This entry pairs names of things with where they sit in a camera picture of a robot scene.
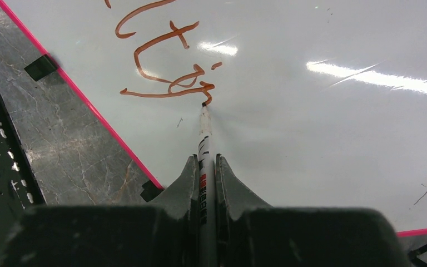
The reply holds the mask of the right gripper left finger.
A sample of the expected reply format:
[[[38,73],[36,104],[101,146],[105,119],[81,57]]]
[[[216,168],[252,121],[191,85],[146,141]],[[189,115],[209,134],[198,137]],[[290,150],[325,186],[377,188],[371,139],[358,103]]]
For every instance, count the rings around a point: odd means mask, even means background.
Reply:
[[[36,206],[15,224],[0,266],[198,266],[196,155],[139,205]]]

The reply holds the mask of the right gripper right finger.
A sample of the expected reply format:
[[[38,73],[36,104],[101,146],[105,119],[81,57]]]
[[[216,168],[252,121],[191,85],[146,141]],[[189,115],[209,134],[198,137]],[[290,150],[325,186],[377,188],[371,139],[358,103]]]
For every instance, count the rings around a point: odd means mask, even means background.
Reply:
[[[384,216],[366,208],[273,207],[216,156],[221,266],[408,266]]]

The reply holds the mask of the white whiteboard marker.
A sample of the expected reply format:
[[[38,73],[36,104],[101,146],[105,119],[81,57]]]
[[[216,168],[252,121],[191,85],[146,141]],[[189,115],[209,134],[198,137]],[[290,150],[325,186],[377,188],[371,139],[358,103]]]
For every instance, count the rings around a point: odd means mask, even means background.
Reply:
[[[203,103],[201,108],[200,138],[198,145],[199,266],[217,266],[215,164],[212,157],[211,117],[206,103]]]

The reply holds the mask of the whiteboard with pink frame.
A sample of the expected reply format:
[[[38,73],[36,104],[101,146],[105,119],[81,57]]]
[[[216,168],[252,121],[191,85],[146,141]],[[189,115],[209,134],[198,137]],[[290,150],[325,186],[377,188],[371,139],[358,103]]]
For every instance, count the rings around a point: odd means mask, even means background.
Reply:
[[[427,1],[0,1],[157,186],[213,154],[274,206],[427,233]]]

